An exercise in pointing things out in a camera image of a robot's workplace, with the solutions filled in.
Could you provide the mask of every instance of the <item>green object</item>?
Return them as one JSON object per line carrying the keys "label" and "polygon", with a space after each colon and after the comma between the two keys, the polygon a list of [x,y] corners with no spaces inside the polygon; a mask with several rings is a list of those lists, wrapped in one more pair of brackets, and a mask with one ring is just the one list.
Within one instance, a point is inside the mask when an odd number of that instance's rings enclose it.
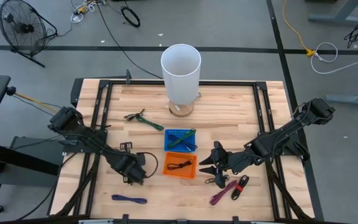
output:
{"label": "green object", "polygon": [[136,120],[142,122],[142,123],[145,123],[145,124],[148,124],[150,125],[151,127],[161,131],[161,130],[164,130],[164,127],[159,125],[159,124],[155,124],[153,122],[150,122],[150,121],[147,121],[143,116],[143,111],[144,109],[142,109],[142,111],[140,113],[137,113],[137,114],[130,114],[130,115],[127,115],[125,116],[124,118],[127,119],[127,121],[132,121],[134,118],[136,118]]}
{"label": "green object", "polygon": [[188,132],[186,132],[186,134],[184,134],[184,135],[182,136],[182,138],[177,139],[177,140],[174,141],[173,143],[169,144],[169,145],[168,145],[168,148],[175,147],[177,144],[179,144],[180,142],[182,142],[182,141],[185,140],[186,138],[188,138],[188,137],[190,137],[190,136],[196,134],[196,131],[197,131],[196,129],[191,128]]}

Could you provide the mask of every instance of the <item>wooden table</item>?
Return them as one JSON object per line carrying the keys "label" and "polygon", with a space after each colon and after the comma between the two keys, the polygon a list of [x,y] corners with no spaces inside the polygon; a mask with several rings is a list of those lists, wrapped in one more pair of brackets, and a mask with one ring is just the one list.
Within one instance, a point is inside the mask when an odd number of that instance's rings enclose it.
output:
{"label": "wooden table", "polygon": [[[98,84],[98,79],[84,80],[78,100],[77,110],[82,113],[85,125],[88,126],[91,123]],[[285,89],[282,82],[266,84],[275,127],[279,128],[291,119]],[[227,172],[231,180],[248,175],[250,181],[238,200],[233,201],[230,194],[226,194],[217,205],[211,206],[210,197],[221,190],[214,184],[204,183],[213,176],[199,171],[194,180],[163,175],[164,132],[135,120],[124,119],[124,116],[138,113],[145,108],[145,118],[163,125],[165,129],[197,129],[198,148],[195,154],[198,161],[210,155],[213,141],[216,140],[220,141],[227,151],[244,150],[243,144],[255,138],[259,131],[252,88],[200,86],[200,92],[201,98],[195,101],[194,112],[189,117],[177,118],[168,111],[168,98],[163,85],[113,86],[107,122],[111,125],[108,127],[107,143],[118,148],[121,142],[131,141],[134,146],[133,153],[154,153],[158,158],[159,167],[152,178],[145,179],[144,185],[130,186],[122,182],[122,176],[115,173],[102,157],[94,192],[92,218],[122,218],[122,214],[129,214],[130,219],[232,220],[233,216],[238,216],[240,220],[273,220],[264,164],[249,166],[237,176]],[[264,121],[267,121],[265,110],[262,112]],[[77,188],[83,156],[77,154],[62,168],[51,214],[58,212]],[[146,162],[144,169],[149,174],[154,170],[155,161],[146,155]],[[302,162],[295,156],[282,156],[282,164],[288,191],[305,213],[313,217]],[[85,190],[83,198],[86,198],[87,192]],[[276,192],[280,214],[284,217],[282,198],[277,188]],[[139,205],[133,202],[113,201],[112,194],[143,197],[148,203]],[[82,200],[81,203],[82,212],[85,210],[85,201]]]}

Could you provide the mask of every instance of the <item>yellow cable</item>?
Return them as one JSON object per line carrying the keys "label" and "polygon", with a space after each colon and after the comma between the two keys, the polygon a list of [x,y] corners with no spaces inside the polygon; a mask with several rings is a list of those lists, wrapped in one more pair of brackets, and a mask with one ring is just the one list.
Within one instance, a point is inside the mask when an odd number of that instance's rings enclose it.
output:
{"label": "yellow cable", "polygon": [[23,95],[23,94],[20,94],[20,93],[15,93],[15,95],[16,95],[16,96],[19,96],[19,97],[21,97],[21,98],[23,98],[23,99],[33,101],[34,103],[38,103],[39,105],[43,106],[44,108],[50,109],[51,111],[57,113],[57,110],[53,109],[52,107],[50,107],[50,106],[48,106],[48,105],[45,105],[45,104],[39,102],[39,101],[36,100],[36,99],[33,99],[33,98],[29,97],[29,96],[26,96],[26,95]]}
{"label": "yellow cable", "polygon": [[296,31],[296,30],[288,23],[287,19],[285,18],[285,5],[287,5],[287,0],[284,1],[284,5],[283,5],[283,18],[284,18],[285,23],[287,24],[287,26],[288,26],[293,32],[295,32],[295,33],[298,35],[302,47],[306,50],[306,55],[307,55],[308,57],[314,55],[314,53],[316,53],[316,51],[315,51],[315,50],[311,50],[311,49],[307,48],[307,47],[304,45],[304,43],[303,43],[303,41],[302,41],[301,35],[298,33],[298,31]]}

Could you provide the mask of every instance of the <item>fan stand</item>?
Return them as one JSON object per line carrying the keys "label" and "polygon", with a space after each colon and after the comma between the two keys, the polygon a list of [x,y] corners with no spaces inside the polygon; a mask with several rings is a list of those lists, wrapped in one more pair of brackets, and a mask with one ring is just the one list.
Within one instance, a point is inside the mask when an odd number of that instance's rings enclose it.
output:
{"label": "fan stand", "polygon": [[[54,32],[53,34],[50,34],[50,35],[48,35],[48,36],[46,36],[46,37],[43,37],[43,38],[41,38],[41,40],[42,40],[42,39],[48,39],[48,38],[51,38],[51,37],[53,38],[53,37],[56,37],[56,36],[58,35],[58,34],[57,34],[57,29],[56,29],[56,27],[55,27],[53,24],[51,24],[48,20],[46,20],[46,18],[42,17],[34,8],[32,9],[32,12],[35,13],[37,16],[39,16],[43,21],[45,21],[45,22],[47,22],[49,25],[51,25],[51,26],[53,27],[53,29],[55,30],[55,32]],[[21,55],[21,56],[23,56],[23,57],[29,59],[30,61],[36,63],[37,65],[40,65],[41,67],[45,68],[45,65],[44,65],[44,64],[40,63],[39,61],[37,61],[36,59],[34,59],[34,58],[32,58],[32,57],[29,57],[29,56],[23,54],[22,52],[18,51],[18,50],[17,50],[16,48],[14,48],[14,47],[11,48],[11,52],[18,53],[19,55]]]}

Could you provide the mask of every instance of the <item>blue plastic basket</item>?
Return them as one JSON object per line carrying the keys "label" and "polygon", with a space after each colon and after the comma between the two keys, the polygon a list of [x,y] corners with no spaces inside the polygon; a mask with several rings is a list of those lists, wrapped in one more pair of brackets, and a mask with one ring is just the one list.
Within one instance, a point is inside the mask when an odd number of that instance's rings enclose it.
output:
{"label": "blue plastic basket", "polygon": [[[188,150],[185,145],[177,144],[172,148],[168,148],[168,145],[171,144],[173,141],[169,139],[169,135],[173,134],[178,138],[182,138],[190,129],[166,129],[165,130],[165,140],[164,140],[164,151],[167,152],[194,152],[195,149]],[[196,134],[186,138],[184,140],[190,144],[196,144]]]}

